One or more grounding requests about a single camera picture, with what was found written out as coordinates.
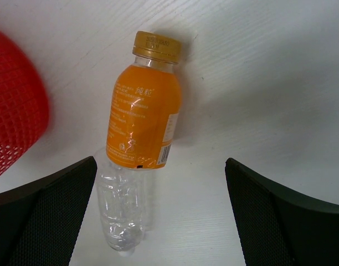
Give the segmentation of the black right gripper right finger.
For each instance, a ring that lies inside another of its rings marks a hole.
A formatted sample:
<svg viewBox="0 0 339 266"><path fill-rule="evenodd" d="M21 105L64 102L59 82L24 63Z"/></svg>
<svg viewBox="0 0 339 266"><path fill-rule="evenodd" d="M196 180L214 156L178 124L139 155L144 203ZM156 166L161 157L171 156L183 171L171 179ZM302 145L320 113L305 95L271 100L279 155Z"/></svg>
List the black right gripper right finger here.
<svg viewBox="0 0 339 266"><path fill-rule="evenodd" d="M274 182L233 158L225 176L246 265L339 265L339 205Z"/></svg>

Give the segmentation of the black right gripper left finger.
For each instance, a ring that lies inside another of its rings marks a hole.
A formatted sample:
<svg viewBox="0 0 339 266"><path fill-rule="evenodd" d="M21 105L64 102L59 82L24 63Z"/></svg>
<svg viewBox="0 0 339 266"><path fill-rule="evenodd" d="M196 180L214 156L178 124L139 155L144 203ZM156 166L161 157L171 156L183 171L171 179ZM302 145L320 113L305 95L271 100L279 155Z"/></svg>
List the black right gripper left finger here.
<svg viewBox="0 0 339 266"><path fill-rule="evenodd" d="M0 265L69 265L96 172L89 156L0 193Z"/></svg>

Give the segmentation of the orange juice bottle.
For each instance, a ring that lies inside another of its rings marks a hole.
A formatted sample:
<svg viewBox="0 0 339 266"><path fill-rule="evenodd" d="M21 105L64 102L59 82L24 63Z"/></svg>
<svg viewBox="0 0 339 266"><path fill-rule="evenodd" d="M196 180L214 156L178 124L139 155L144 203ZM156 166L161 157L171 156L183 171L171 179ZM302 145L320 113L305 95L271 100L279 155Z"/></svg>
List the orange juice bottle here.
<svg viewBox="0 0 339 266"><path fill-rule="evenodd" d="M165 166L182 102L174 73L181 47L166 36L136 33L135 60L112 92L106 154L114 164L133 170Z"/></svg>

